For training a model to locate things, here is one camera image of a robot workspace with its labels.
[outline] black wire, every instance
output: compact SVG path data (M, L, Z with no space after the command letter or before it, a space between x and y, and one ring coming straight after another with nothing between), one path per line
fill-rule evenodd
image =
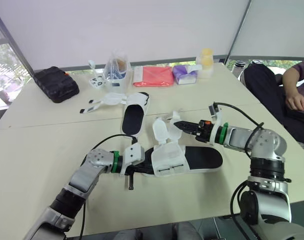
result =
M82 238L83 238L83 231L84 231L84 226L85 226L85 212L86 212L86 202L83 205L82 228L81 228L81 233L80 233L80 237L78 238L78 240L82 240Z
M243 234L243 236L245 237L246 240L250 240L250 238L248 237L248 235L246 234L246 232L244 231L244 229L241 227L241 225L238 223L238 221L236 220L234 211L233 211L233 202L234 202L234 198L235 195L242 189L243 186L246 186L246 180L244 182L242 182L234 191L232 197L231 197L231 202L230 202L230 211L231 211L231 216L232 219L235 223L235 225L237 226L237 228L240 230L240 232Z
M238 206L240 206L240 196L241 196L242 191L243 191L244 188L246 187L246 185L247 185L247 184L244 184L244 185L240 188L240 190L238 191L238 193L237 193L237 204L238 204Z
M254 123L256 126L258 126L259 124L254 121L249 115L247 115L245 112L243 112L241 109L239 109L238 107L236 106L233 106L231 104L228 104L228 103L224 103L224 102L214 102L213 104L214 106L217 106L217 105L222 105L222 106L227 106L229 108L232 108L232 109L235 109L237 110L238 112L240 112L241 114L243 114L245 117L247 117L247 119L249 119L252 123Z
M129 134L115 134L115 135L111 135L111 136L105 138L104 140L100 141L98 144L96 144L92 148L92 150L94 150L95 148L97 148L99 145L101 145L102 143L104 143L108 139L111 139L111 138L114 138L114 137L121 137L121 136L132 138L132 144L137 142L137 138L134 137L134 136L132 136L132 135L129 135ZM85 155L85 157L84 157L81 165L83 165L84 162L86 161L86 157L87 157L87 155ZM80 236L79 236L78 240L82 240L82 238L83 238L83 232L84 232L84 227L85 227L85 212L86 212L86 202L83 205L83 220L82 220L81 233L80 233Z
M263 129L262 126L263 126L263 122L261 122L256 128L254 128L254 130L252 131L251 135L248 137L246 143L245 143L245 147L244 147L244 151L245 151L245 154L249 157L250 157L250 154L248 154L248 144L250 143L252 137L254 136L254 134L259 130L259 129Z

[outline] person's arm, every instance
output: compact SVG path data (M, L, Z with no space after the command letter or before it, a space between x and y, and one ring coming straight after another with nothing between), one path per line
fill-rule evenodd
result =
M286 95L285 103L291 110L304 110L304 96L301 95L297 88L296 83L300 79L300 73L293 67L289 68L283 74L283 85Z

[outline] black insole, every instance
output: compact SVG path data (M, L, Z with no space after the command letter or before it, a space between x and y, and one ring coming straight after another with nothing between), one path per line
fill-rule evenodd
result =
M221 154L211 147L187 146L185 157L191 170L215 169L223 164Z
M132 166L135 172L154 174L151 155L153 148L145 152L145 160ZM216 169L223 163L221 154L214 148L205 146L186 146L185 157L191 170L196 169Z
M124 113L122 130L123 133L137 134L142 126L144 111L139 105L129 105Z

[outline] person's hand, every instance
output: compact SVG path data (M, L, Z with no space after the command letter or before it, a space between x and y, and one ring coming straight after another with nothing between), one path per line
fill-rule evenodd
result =
M285 104L291 110L304 111L304 96L297 91L287 94Z

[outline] white table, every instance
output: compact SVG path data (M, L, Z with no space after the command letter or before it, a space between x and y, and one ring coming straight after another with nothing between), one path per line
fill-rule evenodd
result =
M88 101L99 100L106 92L92 88L88 80L92 75L74 76L80 93L62 102L53 103L31 80L0 121L0 129L88 122L123 117L123 106L103 106L104 110L80 114L80 109L89 108ZM174 85L171 87L134 87L129 93L147 92L151 104L148 115L207 109L217 102L228 102L236 106L257 104L255 98L229 70L221 63L214 65L211 79L200 80L197 84Z
M304 151L261 104L242 106L257 122L287 141L285 176L291 202L304 200ZM223 107L223 121L253 129L240 113ZM186 121L210 120L208 110L180 113ZM147 150L156 144L151 124L160 115L145 119L139 142ZM50 205L84 155L97 142L119 133L121 119L94 120L0 130L0 239L21 239L43 209ZM206 146L184 134L180 143ZM110 139L101 147L124 150L130 140ZM134 191L124 177L103 174L89 197L84 234L140 228L229 214L229 201L237 185L249 175L244 153L216 146L223 156L221 171L163 178L134 175ZM78 236L82 213L68 235Z

